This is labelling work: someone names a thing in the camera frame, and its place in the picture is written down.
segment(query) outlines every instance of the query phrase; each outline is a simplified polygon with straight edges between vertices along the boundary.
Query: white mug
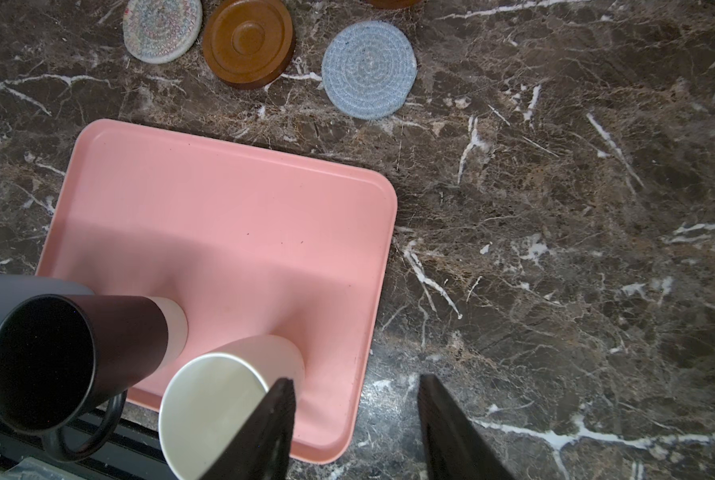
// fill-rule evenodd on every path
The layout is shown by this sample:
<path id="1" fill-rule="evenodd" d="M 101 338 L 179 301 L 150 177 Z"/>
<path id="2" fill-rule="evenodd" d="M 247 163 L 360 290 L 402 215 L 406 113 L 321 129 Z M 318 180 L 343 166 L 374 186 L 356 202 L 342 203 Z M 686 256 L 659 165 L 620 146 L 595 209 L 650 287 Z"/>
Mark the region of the white mug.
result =
<path id="1" fill-rule="evenodd" d="M 304 360 L 289 340 L 252 336 L 184 365 L 160 404 L 160 446 L 179 480 L 197 480 L 218 459 L 281 377 L 304 385 Z"/>

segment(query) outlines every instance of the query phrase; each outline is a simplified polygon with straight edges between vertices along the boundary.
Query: blue woven coaster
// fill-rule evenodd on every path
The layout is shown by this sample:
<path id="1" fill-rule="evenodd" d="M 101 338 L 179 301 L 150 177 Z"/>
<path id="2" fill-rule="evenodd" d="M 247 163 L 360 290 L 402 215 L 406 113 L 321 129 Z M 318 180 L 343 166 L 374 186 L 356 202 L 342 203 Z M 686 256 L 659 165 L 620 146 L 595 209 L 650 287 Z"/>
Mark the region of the blue woven coaster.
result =
<path id="1" fill-rule="evenodd" d="M 408 38 L 385 22 L 344 28 L 323 57 L 328 98 L 345 114 L 362 120 L 377 120 L 402 107 L 416 72 Z"/>
<path id="2" fill-rule="evenodd" d="M 200 0 L 130 0 L 122 17 L 125 47 L 142 62 L 172 62 L 200 33 Z"/>

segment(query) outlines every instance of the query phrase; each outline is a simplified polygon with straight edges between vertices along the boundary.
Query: pink tray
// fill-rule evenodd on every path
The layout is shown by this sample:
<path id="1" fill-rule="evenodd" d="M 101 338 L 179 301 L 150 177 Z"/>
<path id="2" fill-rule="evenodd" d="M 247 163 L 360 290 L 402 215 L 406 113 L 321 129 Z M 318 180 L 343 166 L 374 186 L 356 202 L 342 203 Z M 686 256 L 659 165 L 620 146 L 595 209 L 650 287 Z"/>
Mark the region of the pink tray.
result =
<path id="1" fill-rule="evenodd" d="M 352 439 L 396 212 L 370 170 L 97 120 L 74 145 L 37 274 L 184 308 L 184 352 L 128 393 L 153 410 L 201 353 L 293 341 L 306 379 L 290 454 L 328 463 Z"/>

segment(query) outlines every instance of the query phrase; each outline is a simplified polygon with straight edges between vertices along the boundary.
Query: brown marble surface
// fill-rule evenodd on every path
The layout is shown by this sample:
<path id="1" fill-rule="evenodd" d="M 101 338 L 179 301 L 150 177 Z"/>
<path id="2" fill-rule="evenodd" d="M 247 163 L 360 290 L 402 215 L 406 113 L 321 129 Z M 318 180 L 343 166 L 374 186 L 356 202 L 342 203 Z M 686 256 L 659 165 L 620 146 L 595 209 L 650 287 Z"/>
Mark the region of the brown marble surface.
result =
<path id="1" fill-rule="evenodd" d="M 370 168 L 400 209 L 354 438 L 291 478 L 424 479 L 420 372 L 516 478 L 715 478 L 715 0 L 286 4 L 294 63 L 236 91 L 199 42 L 133 59 L 121 0 L 0 2 L 0 272 L 34 271 L 97 118 Z M 419 63 L 368 122 L 319 76 L 367 19 Z"/>

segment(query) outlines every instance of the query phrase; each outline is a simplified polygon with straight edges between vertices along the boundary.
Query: black mug handle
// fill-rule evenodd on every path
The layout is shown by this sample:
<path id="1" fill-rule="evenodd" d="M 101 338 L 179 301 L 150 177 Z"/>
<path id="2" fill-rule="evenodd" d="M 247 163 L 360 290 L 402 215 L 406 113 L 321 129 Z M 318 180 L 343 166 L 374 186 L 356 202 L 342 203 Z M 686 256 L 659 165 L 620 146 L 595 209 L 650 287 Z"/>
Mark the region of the black mug handle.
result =
<path id="1" fill-rule="evenodd" d="M 109 399 L 107 411 L 98 430 L 77 450 L 71 450 L 67 446 L 64 439 L 64 427 L 56 428 L 43 435 L 42 447 L 48 455 L 59 462 L 77 462 L 93 455 L 114 433 L 114 428 L 117 427 L 122 416 L 122 408 L 125 406 L 125 397 L 127 396 L 128 390 L 125 390 Z"/>

